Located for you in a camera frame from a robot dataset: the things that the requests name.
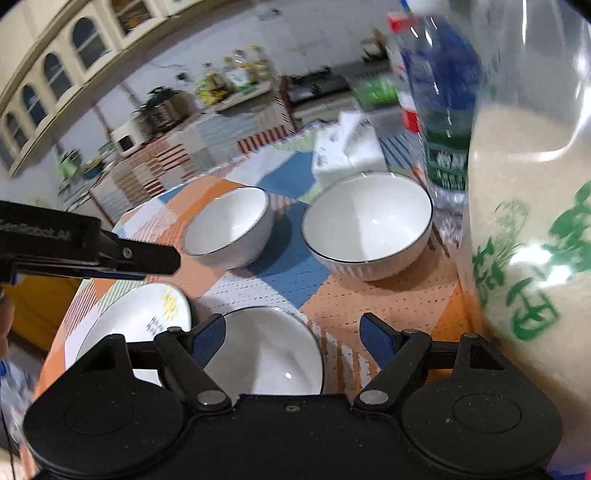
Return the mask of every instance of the ceramic bowl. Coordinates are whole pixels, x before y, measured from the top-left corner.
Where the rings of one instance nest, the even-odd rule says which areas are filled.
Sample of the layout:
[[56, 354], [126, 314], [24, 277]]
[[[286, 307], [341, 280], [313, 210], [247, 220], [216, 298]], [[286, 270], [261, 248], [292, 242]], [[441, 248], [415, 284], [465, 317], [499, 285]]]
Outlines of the ceramic bowl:
[[361, 173], [317, 196], [304, 212], [301, 232], [330, 271], [380, 280], [417, 259], [432, 218], [431, 199], [416, 181], [389, 172]]
[[312, 332], [277, 307], [225, 313], [226, 338], [205, 372], [232, 399], [241, 394], [319, 395], [324, 368]]
[[245, 267], [261, 254], [274, 219], [265, 190], [231, 190], [197, 214], [185, 231], [183, 249], [210, 268]]

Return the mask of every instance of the cable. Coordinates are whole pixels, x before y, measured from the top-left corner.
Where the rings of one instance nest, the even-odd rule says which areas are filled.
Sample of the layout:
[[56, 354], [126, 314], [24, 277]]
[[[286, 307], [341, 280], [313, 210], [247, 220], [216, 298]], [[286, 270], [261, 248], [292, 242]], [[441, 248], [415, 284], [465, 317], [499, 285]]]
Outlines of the cable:
[[10, 468], [12, 470], [12, 480], [17, 480], [17, 475], [14, 471], [14, 458], [12, 457], [12, 444], [10, 440], [10, 433], [8, 433], [8, 426], [6, 425], [6, 419], [4, 418], [4, 409], [0, 403], [0, 417], [2, 417], [2, 427], [4, 427], [4, 434], [6, 435], [6, 441], [8, 442], [8, 455], [10, 456]]

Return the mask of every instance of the window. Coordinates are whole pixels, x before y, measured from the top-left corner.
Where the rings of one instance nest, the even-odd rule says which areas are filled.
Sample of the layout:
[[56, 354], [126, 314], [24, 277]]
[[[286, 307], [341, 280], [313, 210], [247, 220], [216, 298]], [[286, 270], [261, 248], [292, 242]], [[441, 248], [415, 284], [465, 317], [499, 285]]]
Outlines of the window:
[[66, 93], [72, 86], [70, 79], [64, 67], [61, 65], [60, 59], [53, 53], [48, 53], [43, 63], [43, 72], [47, 83], [51, 87], [53, 95], [56, 97], [56, 101]]
[[22, 88], [22, 102], [25, 104], [31, 120], [33, 120], [33, 123], [37, 127], [41, 123], [41, 120], [47, 116], [47, 113], [31, 85], [25, 85]]
[[152, 18], [144, 0], [112, 0], [111, 5], [125, 35]]
[[13, 114], [6, 114], [6, 125], [8, 127], [8, 131], [14, 138], [14, 141], [17, 143], [18, 148], [22, 150], [29, 139], [25, 135], [25, 132], [22, 131], [20, 124], [18, 123], [17, 119], [14, 118]]
[[95, 25], [89, 18], [82, 17], [74, 25], [72, 42], [85, 68], [89, 69], [94, 62], [101, 58], [107, 49], [96, 31]]
[[8, 170], [10, 170], [10, 167], [12, 167], [12, 164], [14, 163], [14, 158], [12, 157], [10, 150], [2, 140], [0, 140], [0, 162], [2, 162]]

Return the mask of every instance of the microwave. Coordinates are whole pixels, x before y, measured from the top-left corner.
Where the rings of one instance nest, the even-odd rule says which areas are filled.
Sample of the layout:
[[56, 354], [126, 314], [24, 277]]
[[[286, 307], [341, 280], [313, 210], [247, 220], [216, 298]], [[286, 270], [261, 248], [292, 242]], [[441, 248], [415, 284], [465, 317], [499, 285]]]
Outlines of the microwave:
[[148, 129], [139, 118], [133, 118], [129, 122], [113, 130], [111, 138], [119, 154], [125, 158], [137, 152], [150, 139]]

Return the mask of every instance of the plate with yellow pattern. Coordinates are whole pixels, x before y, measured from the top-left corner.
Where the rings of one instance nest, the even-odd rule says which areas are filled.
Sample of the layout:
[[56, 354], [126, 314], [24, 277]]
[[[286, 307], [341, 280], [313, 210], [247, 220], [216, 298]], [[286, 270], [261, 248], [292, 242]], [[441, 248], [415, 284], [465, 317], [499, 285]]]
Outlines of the plate with yellow pattern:
[[[76, 360], [106, 335], [121, 333], [127, 342], [145, 342], [168, 327], [191, 329], [191, 309], [174, 285], [148, 283], [123, 295], [92, 326], [78, 350]], [[137, 378], [160, 385], [156, 370], [135, 369]]]

